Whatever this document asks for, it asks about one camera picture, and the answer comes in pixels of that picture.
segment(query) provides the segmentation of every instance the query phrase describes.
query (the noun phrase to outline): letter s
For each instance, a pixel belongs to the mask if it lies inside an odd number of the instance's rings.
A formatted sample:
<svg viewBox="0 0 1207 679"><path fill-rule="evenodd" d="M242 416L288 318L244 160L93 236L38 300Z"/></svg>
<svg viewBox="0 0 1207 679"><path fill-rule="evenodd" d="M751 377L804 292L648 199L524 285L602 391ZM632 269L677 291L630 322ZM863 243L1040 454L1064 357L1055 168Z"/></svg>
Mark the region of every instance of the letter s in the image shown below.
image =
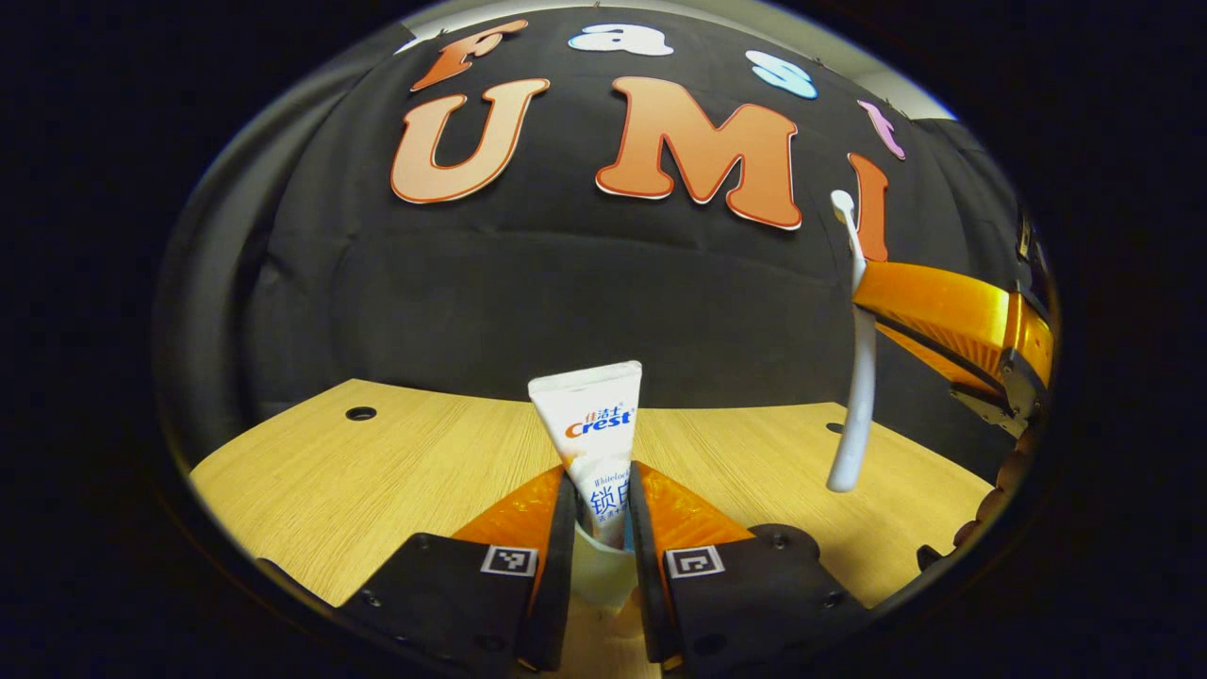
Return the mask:
<svg viewBox="0 0 1207 679"><path fill-rule="evenodd" d="M748 49L746 58L754 62L754 69L752 69L754 75L762 77L768 84L787 89L803 99L817 98L814 78L809 77L809 74L800 66L757 49Z"/></svg>

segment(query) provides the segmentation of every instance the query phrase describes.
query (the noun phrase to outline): white toothpaste tube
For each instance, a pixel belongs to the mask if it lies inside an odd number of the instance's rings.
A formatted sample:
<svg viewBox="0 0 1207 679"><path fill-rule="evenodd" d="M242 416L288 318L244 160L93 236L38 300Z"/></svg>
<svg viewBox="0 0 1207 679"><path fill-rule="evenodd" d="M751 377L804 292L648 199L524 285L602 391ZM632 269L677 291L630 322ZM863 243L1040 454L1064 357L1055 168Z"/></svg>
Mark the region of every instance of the white toothpaste tube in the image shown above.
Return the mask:
<svg viewBox="0 0 1207 679"><path fill-rule="evenodd" d="M641 364L628 362L529 382L529 397L587 505L591 537L622 549Z"/></svg>

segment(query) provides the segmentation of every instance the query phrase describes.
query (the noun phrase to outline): orange letter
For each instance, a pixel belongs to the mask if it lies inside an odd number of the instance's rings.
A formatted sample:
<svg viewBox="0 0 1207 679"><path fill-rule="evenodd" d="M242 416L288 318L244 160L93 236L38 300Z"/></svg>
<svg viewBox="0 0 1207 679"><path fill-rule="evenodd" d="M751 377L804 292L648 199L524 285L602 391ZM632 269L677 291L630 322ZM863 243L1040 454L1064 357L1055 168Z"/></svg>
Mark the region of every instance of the orange letter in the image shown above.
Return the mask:
<svg viewBox="0 0 1207 679"><path fill-rule="evenodd" d="M529 101L548 88L549 81L538 77L484 92L482 98L491 104L478 148L470 159L447 168L436 164L436 145L449 113L460 109L466 96L444 96L412 109L403 118L406 129L390 171L393 192L408 203L437 203L463 198L494 181L512 159Z"/></svg>
<svg viewBox="0 0 1207 679"><path fill-rule="evenodd" d="M707 203L729 170L742 163L737 188L725 195L729 209L779 228L800 227L792 201L792 151L797 124L780 113L744 104L719 128L682 86L652 77L618 77L612 86L629 98L624 136L616 163L595 175L607 193L665 198L675 180L663 171L663 142L696 203Z"/></svg>
<svg viewBox="0 0 1207 679"><path fill-rule="evenodd" d="M459 72L463 72L473 65L465 63L466 57L470 54L473 54L474 57L485 55L495 47L498 47L498 43L503 40L505 33L515 33L526 25L526 21L515 19L514 22L496 25L495 28L476 33L470 37L462 37L456 42L445 45L444 48L441 49L441 58L436 60L436 65L432 66L432 70L427 71L427 75L415 82L415 84L412 84L410 90L419 92L428 84L436 84L442 80L450 78Z"/></svg>
<svg viewBox="0 0 1207 679"><path fill-rule="evenodd" d="M885 246L885 192L888 177L871 160L858 153L847 153L847 162L859 180L859 247L863 257L876 262L888 261Z"/></svg>

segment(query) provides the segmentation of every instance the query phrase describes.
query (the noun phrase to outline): toothbrush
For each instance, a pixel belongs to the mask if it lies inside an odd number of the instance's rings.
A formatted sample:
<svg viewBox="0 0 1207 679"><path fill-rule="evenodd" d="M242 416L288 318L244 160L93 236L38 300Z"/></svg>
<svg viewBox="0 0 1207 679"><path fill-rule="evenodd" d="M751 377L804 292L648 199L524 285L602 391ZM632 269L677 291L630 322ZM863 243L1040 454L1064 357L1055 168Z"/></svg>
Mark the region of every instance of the toothbrush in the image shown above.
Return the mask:
<svg viewBox="0 0 1207 679"><path fill-rule="evenodd" d="M855 221L855 200L846 191L830 192L834 216L846 226L847 239L853 254L851 262L851 294L859 288L868 262L859 245L858 224ZM868 449L871 431L871 408L876 398L876 320L870 312L852 304L855 312L855 367L851 370L851 394L846 405L846 422L842 438L838 443L834 466L830 467L826 487L835 493L855 490L863 468L863 456Z"/></svg>

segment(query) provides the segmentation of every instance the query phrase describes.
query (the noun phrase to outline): table surface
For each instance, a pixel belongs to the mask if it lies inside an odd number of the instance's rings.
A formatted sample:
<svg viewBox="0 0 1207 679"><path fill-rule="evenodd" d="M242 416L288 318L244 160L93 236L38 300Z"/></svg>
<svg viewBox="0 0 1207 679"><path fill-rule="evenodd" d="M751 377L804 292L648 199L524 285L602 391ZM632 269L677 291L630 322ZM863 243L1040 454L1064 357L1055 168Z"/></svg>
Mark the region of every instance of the table surface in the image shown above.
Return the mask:
<svg viewBox="0 0 1207 679"><path fill-rule="evenodd" d="M348 420L357 406L378 415ZM744 526L806 531L822 564L871 607L917 575L921 545L949 546L991 488L873 425L856 490L827 491L839 435L826 426L845 414L836 404L641 409L634 458ZM250 556L339 605L413 533L449 535L556 464L529 403L352 380L246 432L191 478ZM572 601L559 674L657 677L641 637L605 636L606 617Z"/></svg>

